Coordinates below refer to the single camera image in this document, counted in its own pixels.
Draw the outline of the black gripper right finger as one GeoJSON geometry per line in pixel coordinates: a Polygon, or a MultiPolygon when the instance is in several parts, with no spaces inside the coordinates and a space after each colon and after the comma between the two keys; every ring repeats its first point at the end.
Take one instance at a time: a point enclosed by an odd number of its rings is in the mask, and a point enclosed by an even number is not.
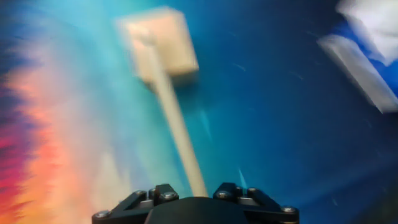
{"type": "Polygon", "coordinates": [[[222,183],[214,192],[213,199],[232,202],[244,212],[249,223],[299,224],[299,210],[281,206],[257,188],[243,188],[234,183],[222,183]]]}

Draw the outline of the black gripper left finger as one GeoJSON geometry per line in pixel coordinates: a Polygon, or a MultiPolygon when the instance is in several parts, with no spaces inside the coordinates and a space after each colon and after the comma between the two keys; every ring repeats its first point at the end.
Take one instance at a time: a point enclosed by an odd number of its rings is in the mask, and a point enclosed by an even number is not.
{"type": "Polygon", "coordinates": [[[154,207],[178,199],[179,194],[170,184],[157,185],[148,191],[137,190],[113,209],[95,213],[92,224],[145,224],[154,207]]]}

